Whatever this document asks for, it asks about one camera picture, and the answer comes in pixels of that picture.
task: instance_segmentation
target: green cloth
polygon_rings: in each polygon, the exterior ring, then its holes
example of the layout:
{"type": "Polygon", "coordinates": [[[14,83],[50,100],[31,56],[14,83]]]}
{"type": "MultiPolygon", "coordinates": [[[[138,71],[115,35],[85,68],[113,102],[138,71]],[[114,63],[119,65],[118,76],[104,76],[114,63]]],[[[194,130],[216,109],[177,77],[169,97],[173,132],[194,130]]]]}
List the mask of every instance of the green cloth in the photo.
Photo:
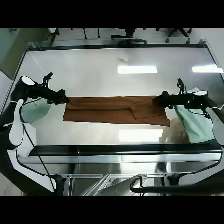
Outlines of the green cloth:
{"type": "Polygon", "coordinates": [[[213,123],[211,119],[205,118],[202,110],[190,110],[193,114],[182,105],[175,106],[175,111],[182,121],[189,140],[191,143],[200,143],[215,139],[213,135],[213,123]]]}
{"type": "Polygon", "coordinates": [[[37,120],[43,118],[50,109],[50,104],[46,99],[40,99],[32,103],[24,105],[21,109],[21,116],[25,122],[34,123],[37,120]]]}

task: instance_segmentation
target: brown cloth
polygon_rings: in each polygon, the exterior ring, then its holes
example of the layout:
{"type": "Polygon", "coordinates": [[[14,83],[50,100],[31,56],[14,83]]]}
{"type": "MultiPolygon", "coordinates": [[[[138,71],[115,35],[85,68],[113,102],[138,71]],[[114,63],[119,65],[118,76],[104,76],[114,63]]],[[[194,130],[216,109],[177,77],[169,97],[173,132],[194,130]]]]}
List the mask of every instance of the brown cloth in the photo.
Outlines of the brown cloth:
{"type": "Polygon", "coordinates": [[[164,108],[152,103],[155,97],[70,97],[64,121],[170,126],[164,108]]]}

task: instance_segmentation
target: light green fabric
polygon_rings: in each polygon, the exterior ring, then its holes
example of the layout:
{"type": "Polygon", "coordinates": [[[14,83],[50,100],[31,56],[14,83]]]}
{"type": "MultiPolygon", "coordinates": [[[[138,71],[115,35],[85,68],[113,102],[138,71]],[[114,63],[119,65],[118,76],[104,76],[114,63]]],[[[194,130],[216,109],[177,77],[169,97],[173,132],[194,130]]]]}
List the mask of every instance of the light green fabric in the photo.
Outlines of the light green fabric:
{"type": "Polygon", "coordinates": [[[193,114],[184,108],[182,105],[175,107],[175,111],[182,121],[189,140],[191,143],[206,142],[214,139],[212,132],[213,124],[211,119],[207,119],[202,115],[202,110],[190,110],[193,114]]]}
{"type": "Polygon", "coordinates": [[[50,109],[46,99],[40,99],[33,103],[26,104],[21,109],[21,116],[25,122],[33,123],[43,118],[50,109]]]}

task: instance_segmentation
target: floor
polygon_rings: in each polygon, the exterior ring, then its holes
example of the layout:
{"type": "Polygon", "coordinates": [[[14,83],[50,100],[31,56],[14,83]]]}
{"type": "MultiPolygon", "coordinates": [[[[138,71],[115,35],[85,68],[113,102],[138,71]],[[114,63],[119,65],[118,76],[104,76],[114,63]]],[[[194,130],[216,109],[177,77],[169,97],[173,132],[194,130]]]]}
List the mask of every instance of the floor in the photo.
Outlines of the floor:
{"type": "MultiPolygon", "coordinates": [[[[59,32],[60,32],[60,35],[56,36],[56,42],[57,41],[60,41],[60,40],[74,40],[74,39],[82,39],[84,38],[83,36],[83,30],[82,29],[78,29],[78,28],[74,28],[73,30],[71,30],[70,28],[60,28],[59,29],[59,32]]],[[[139,38],[156,38],[156,37],[160,37],[160,38],[165,38],[166,35],[167,35],[167,32],[168,30],[165,29],[165,28],[161,28],[161,31],[155,31],[155,29],[152,29],[152,28],[147,28],[145,31],[143,31],[142,29],[138,29],[136,31],[136,33],[134,34],[135,37],[139,37],[139,38]]],[[[86,29],[86,34],[87,34],[87,37],[89,39],[95,39],[97,38],[97,29],[86,29]]],[[[110,35],[111,34],[124,34],[124,32],[122,30],[119,30],[119,29],[111,29],[111,28],[102,28],[100,29],[100,35],[101,35],[101,38],[110,38],[110,35]]],[[[214,54],[216,55],[218,61],[219,61],[219,64],[221,65],[221,67],[224,67],[224,46],[222,44],[222,40],[224,38],[224,29],[205,29],[205,28],[195,28],[193,29],[192,33],[190,34],[191,37],[192,37],[192,41],[193,39],[195,40],[198,40],[200,39],[200,37],[206,37],[206,39],[208,40],[208,42],[210,43],[213,51],[214,51],[214,54]]],[[[171,67],[171,66],[167,66],[167,63],[169,61],[167,61],[167,58],[169,60],[175,60],[175,58],[172,58],[172,55],[174,54],[178,54],[178,52],[175,50],[175,52],[169,52],[169,57],[167,57],[167,55],[163,55],[162,51],[159,52],[159,51],[156,51],[156,52],[151,52],[151,55],[148,55],[148,52],[146,52],[145,54],[147,54],[148,56],[151,56],[152,60],[153,60],[153,57],[154,59],[156,60],[156,56],[157,57],[160,57],[162,58],[163,60],[161,60],[161,62],[163,62],[163,64],[161,65],[162,68],[164,70],[162,70],[159,75],[162,75],[162,73],[166,73],[166,72],[169,72],[169,74],[174,74],[172,76],[173,78],[173,85],[170,86],[170,91],[176,91],[175,88],[176,88],[176,84],[175,84],[175,80],[179,77],[179,76],[182,76],[182,77],[186,77],[186,75],[183,73],[183,70],[181,70],[181,68],[183,68],[183,64],[181,64],[183,61],[185,61],[185,65],[186,67],[190,67],[192,65],[196,65],[196,64],[206,64],[206,63],[209,63],[211,62],[211,59],[208,57],[207,54],[205,54],[205,52],[201,52],[200,50],[203,50],[204,49],[198,49],[197,52],[195,52],[194,57],[190,57],[190,54],[182,54],[180,53],[179,56],[180,57],[177,57],[179,58],[179,61],[176,61],[176,66],[175,67],[171,67]],[[181,55],[188,55],[187,58],[181,58],[181,55]]],[[[53,73],[55,73],[55,81],[53,81],[52,79],[52,87],[55,88],[55,90],[57,90],[58,88],[64,88],[64,86],[68,86],[68,83],[66,82],[66,77],[65,77],[65,74],[68,73],[69,69],[75,69],[75,68],[79,68],[79,64],[78,62],[77,63],[73,63],[73,67],[69,67],[71,65],[71,63],[68,63],[69,60],[73,60],[73,62],[76,62],[76,58],[75,58],[75,55],[73,51],[70,51],[68,55],[65,55],[64,52],[61,52],[61,55],[58,55],[58,58],[54,58],[54,60],[58,61],[58,62],[55,62],[54,61],[54,66],[53,67],[49,67],[52,63],[49,63],[49,61],[47,63],[44,63],[44,61],[47,61],[47,60],[51,60],[51,54],[52,54],[52,51],[49,51],[49,52],[46,52],[47,54],[45,54],[45,56],[41,56],[42,52],[31,52],[30,54],[30,59],[27,58],[27,63],[24,63],[23,66],[24,67],[21,67],[21,75],[29,75],[30,77],[31,76],[34,76],[35,77],[35,80],[36,81],[41,81],[42,79],[42,76],[45,75],[46,72],[50,72],[50,71],[53,71],[53,73]],[[59,65],[59,62],[61,60],[65,60],[65,67],[61,67],[61,66],[58,66],[59,65]]],[[[113,56],[113,62],[115,63],[118,63],[116,60],[118,57],[127,57],[131,55],[131,58],[132,58],[132,62],[133,63],[136,63],[138,62],[138,59],[139,59],[139,55],[141,55],[142,53],[144,53],[144,50],[143,51],[139,51],[139,52],[114,52],[114,56],[113,56]]],[[[108,57],[111,57],[111,53],[110,54],[107,54],[107,51],[105,50],[104,54],[102,55],[97,55],[96,57],[96,54],[97,53],[94,53],[93,52],[93,55],[90,56],[90,55],[82,55],[82,52],[80,51],[79,54],[81,54],[81,57],[85,57],[85,60],[87,60],[88,64],[91,65],[91,62],[92,62],[92,65],[94,63],[105,63],[106,62],[106,59],[103,57],[103,55],[108,55],[108,57]]],[[[109,66],[110,70],[113,69],[113,66],[112,65],[107,65],[107,67],[109,66]]],[[[81,73],[81,70],[80,70],[80,76],[79,77],[79,82],[77,83],[76,85],[76,88],[68,88],[68,93],[69,95],[81,95],[83,96],[83,87],[81,87],[79,85],[80,81],[85,83],[85,80],[87,80],[88,77],[86,76],[83,76],[83,74],[81,73]]],[[[104,88],[104,92],[102,93],[101,89],[98,89],[98,83],[97,82],[94,82],[94,76],[96,76],[96,74],[92,73],[92,76],[93,76],[93,83],[95,83],[91,88],[88,88],[88,86],[86,87],[86,95],[95,95],[95,96],[101,96],[102,94],[105,96],[105,95],[114,95],[114,92],[113,92],[113,88],[109,88],[108,87],[105,87],[104,88]]],[[[199,81],[201,79],[201,77],[195,77],[194,76],[194,80],[195,81],[199,81]]],[[[159,81],[157,81],[156,79],[156,76],[150,76],[150,77],[144,77],[144,78],[138,78],[138,80],[140,80],[140,83],[138,83],[138,85],[135,84],[136,82],[136,79],[133,77],[131,79],[129,79],[128,83],[126,83],[124,80],[122,80],[122,77],[119,78],[119,82],[116,82],[115,79],[110,79],[110,82],[112,83],[112,87],[113,85],[116,86],[116,90],[117,90],[117,95],[133,95],[138,92],[139,94],[139,91],[140,91],[140,94],[139,95],[144,95],[144,94],[158,94],[161,92],[162,89],[164,89],[165,87],[165,83],[166,83],[166,80],[164,80],[164,83],[160,86],[159,89],[151,89],[150,92],[148,90],[148,87],[147,85],[144,86],[144,83],[147,81],[147,82],[155,82],[155,83],[158,83],[159,81]]],[[[207,85],[208,83],[210,83],[210,76],[207,76],[205,78],[203,78],[203,80],[206,80],[205,81],[205,84],[204,86],[206,86],[206,88],[208,88],[208,90],[210,92],[213,92],[212,96],[218,101],[219,104],[223,104],[224,103],[224,99],[222,97],[220,97],[222,94],[220,94],[220,92],[223,91],[222,89],[222,80],[217,77],[214,79],[214,76],[212,78],[212,80],[216,80],[215,83],[215,88],[217,89],[214,89],[212,85],[207,85]]],[[[74,86],[74,83],[77,82],[77,80],[70,80],[71,82],[71,87],[74,86]]],[[[186,85],[188,85],[189,88],[193,88],[195,86],[191,86],[191,83],[189,82],[189,80],[185,80],[186,82],[186,85]]],[[[58,116],[60,116],[60,113],[63,113],[63,110],[64,108],[59,108],[58,107],[58,116]]],[[[67,126],[67,127],[64,127],[65,129],[67,129],[67,131],[65,132],[66,133],[70,133],[71,131],[71,126],[73,126],[74,124],[70,124],[70,127],[67,126]]],[[[55,126],[54,126],[54,129],[58,129],[58,127],[60,126],[59,123],[55,123],[55,126]]],[[[43,130],[43,128],[46,128],[46,126],[42,126],[41,129],[39,129],[40,131],[38,132],[38,138],[39,138],[39,143],[40,144],[52,144],[52,141],[54,140],[54,144],[63,144],[63,139],[64,138],[60,138],[60,136],[58,136],[58,138],[53,138],[54,134],[51,136],[51,132],[50,130],[49,131],[45,131],[44,133],[41,132],[41,130],[43,130]]],[[[95,140],[94,138],[91,138],[92,135],[91,133],[93,132],[93,130],[96,130],[95,127],[94,127],[94,124],[92,125],[92,127],[86,127],[87,129],[87,132],[86,132],[86,136],[85,136],[85,139],[89,139],[89,144],[94,144],[95,140]]],[[[80,131],[77,131],[76,130],[76,133],[78,133],[78,137],[76,139],[78,139],[79,141],[81,141],[80,138],[81,136],[79,136],[79,133],[80,131]]],[[[105,132],[105,130],[103,129],[100,129],[99,128],[99,133],[103,133],[105,132]]],[[[105,142],[107,142],[107,144],[113,144],[113,143],[117,143],[117,140],[116,139],[113,139],[112,138],[112,142],[110,142],[108,140],[108,138],[102,138],[102,139],[97,139],[97,141],[102,141],[102,144],[105,144],[105,142]]],[[[71,142],[71,144],[77,144],[77,143],[80,143],[80,142],[74,142],[74,139],[70,136],[69,138],[69,141],[71,142]]],[[[54,166],[54,165],[48,165],[48,168],[49,168],[49,171],[52,172],[52,173],[55,173],[55,172],[58,172],[58,173],[65,173],[67,171],[67,166],[54,166]]],[[[144,169],[150,169],[150,170],[154,170],[155,168],[155,165],[152,165],[150,167],[144,167],[144,169]]],[[[37,170],[40,170],[40,171],[43,171],[43,169],[37,165],[36,166],[36,169],[37,170]]],[[[98,170],[105,170],[105,168],[103,166],[101,167],[98,167],[98,168],[95,168],[95,170],[98,169],[98,170]]],[[[115,171],[117,170],[116,167],[114,166],[109,166],[109,169],[110,171],[115,171]]],[[[130,167],[123,167],[123,170],[127,170],[127,171],[130,171],[130,167]]],[[[0,176],[1,178],[1,189],[0,191],[3,192],[2,195],[19,195],[20,192],[18,190],[15,190],[16,188],[15,187],[12,187],[12,185],[10,185],[8,182],[6,182],[4,180],[4,177],[0,176]]],[[[75,194],[79,194],[82,189],[83,189],[83,185],[81,184],[80,187],[78,187],[78,191],[75,193],[75,194]]]]}

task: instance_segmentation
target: gray floor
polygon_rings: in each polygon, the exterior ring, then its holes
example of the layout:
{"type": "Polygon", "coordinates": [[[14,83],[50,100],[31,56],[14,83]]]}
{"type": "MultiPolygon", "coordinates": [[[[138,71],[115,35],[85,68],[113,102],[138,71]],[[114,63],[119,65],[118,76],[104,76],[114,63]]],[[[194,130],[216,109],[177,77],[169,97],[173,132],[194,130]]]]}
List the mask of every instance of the gray floor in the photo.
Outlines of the gray floor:
{"type": "MultiPolygon", "coordinates": [[[[82,33],[83,31],[81,29],[74,28],[74,30],[70,30],[69,28],[67,28],[67,29],[66,28],[60,28],[59,31],[60,31],[60,35],[56,37],[56,40],[69,40],[69,39],[71,40],[71,39],[77,39],[77,38],[80,38],[80,39],[84,38],[83,33],[82,33]]],[[[147,29],[146,31],[143,31],[142,29],[138,29],[135,33],[135,36],[136,37],[143,37],[145,35],[145,36],[148,37],[148,36],[151,35],[150,37],[165,37],[166,36],[166,31],[167,31],[166,29],[162,29],[159,32],[156,32],[155,29],[147,29]]],[[[121,34],[121,33],[123,33],[123,31],[118,30],[118,29],[115,30],[115,29],[111,29],[111,28],[105,28],[105,29],[101,29],[100,33],[101,33],[102,38],[109,38],[111,34],[121,34]]],[[[96,29],[87,29],[87,36],[90,39],[91,38],[97,38],[97,30],[96,29]]],[[[223,54],[224,46],[222,45],[222,40],[223,40],[223,36],[224,36],[224,29],[198,29],[198,28],[196,28],[196,29],[193,29],[193,32],[192,32],[191,36],[193,36],[195,38],[205,36],[208,39],[209,43],[211,44],[211,46],[214,50],[214,53],[219,60],[219,63],[221,65],[224,65],[224,54],[223,54]]],[[[195,58],[193,58],[192,61],[197,62],[197,60],[200,59],[200,58],[201,58],[201,55],[200,56],[195,56],[195,58]]],[[[37,77],[42,72],[45,72],[45,71],[48,71],[48,70],[51,71],[51,68],[49,68],[49,67],[45,67],[44,70],[43,70],[43,63],[40,63],[39,60],[35,61],[36,59],[37,59],[37,57],[35,57],[33,59],[32,63],[26,65],[28,67],[30,66],[30,68],[32,69],[32,74],[36,74],[36,77],[37,77]]],[[[178,70],[178,66],[176,66],[173,69],[174,70],[177,69],[175,71],[176,74],[178,74],[178,71],[179,71],[180,74],[183,74],[181,70],[178,70]]],[[[28,70],[23,69],[22,71],[25,72],[26,75],[30,76],[30,74],[31,74],[31,73],[27,74],[27,71],[29,71],[29,69],[28,70]]],[[[194,79],[195,79],[195,81],[200,80],[200,83],[201,83],[201,77],[200,76],[194,77],[194,79]]],[[[220,77],[218,77],[218,76],[214,77],[213,76],[211,78],[211,76],[206,76],[206,77],[203,77],[203,80],[205,80],[203,86],[198,86],[198,87],[200,87],[200,88],[206,87],[207,90],[209,90],[210,92],[213,92],[212,97],[214,97],[214,99],[216,99],[219,104],[222,104],[224,102],[224,99],[221,97],[222,94],[220,94],[220,92],[223,92],[223,88],[222,88],[223,84],[222,84],[222,80],[220,79],[220,77]]],[[[191,86],[191,84],[188,83],[187,80],[185,80],[185,82],[186,82],[186,85],[189,88],[195,87],[195,86],[191,86]]],[[[192,168],[192,167],[194,167],[193,168],[194,170],[197,170],[197,169],[201,168],[201,167],[198,167],[198,166],[193,166],[194,164],[192,164],[192,163],[187,163],[185,165],[182,166],[181,168],[180,168],[180,166],[178,167],[178,166],[174,165],[172,167],[172,170],[174,170],[174,171],[175,170],[184,171],[184,170],[189,170],[189,168],[192,168]]],[[[93,165],[89,165],[88,167],[87,166],[82,167],[82,172],[90,172],[90,171],[94,172],[94,170],[96,172],[96,170],[97,170],[98,172],[109,173],[109,172],[113,172],[113,171],[119,171],[121,169],[120,166],[116,167],[116,166],[113,166],[113,165],[108,165],[107,167],[98,165],[98,167],[95,167],[95,168],[93,168],[92,166],[93,165]]],[[[152,171],[155,170],[155,166],[156,166],[155,164],[151,164],[150,170],[152,170],[152,171]]],[[[43,171],[43,168],[41,168],[41,165],[36,165],[36,166],[32,165],[32,167],[34,167],[35,169],[37,169],[39,171],[41,171],[41,170],[43,171]]],[[[48,168],[49,168],[50,173],[66,173],[69,169],[68,166],[66,166],[66,165],[48,165],[48,168]]],[[[135,171],[135,170],[139,170],[139,169],[140,169],[140,167],[135,167],[135,168],[133,168],[133,167],[131,167],[131,168],[130,167],[123,167],[122,171],[126,170],[127,172],[130,172],[130,170],[135,171]]],[[[18,189],[13,187],[12,184],[10,184],[7,180],[5,180],[5,178],[3,176],[0,176],[0,178],[1,178],[1,190],[0,191],[3,192],[1,195],[19,195],[20,194],[18,189]]],[[[84,183],[84,184],[77,182],[77,185],[76,185],[77,186],[77,192],[75,192],[75,195],[79,194],[89,184],[90,184],[90,182],[87,182],[87,183],[84,183]]]]}

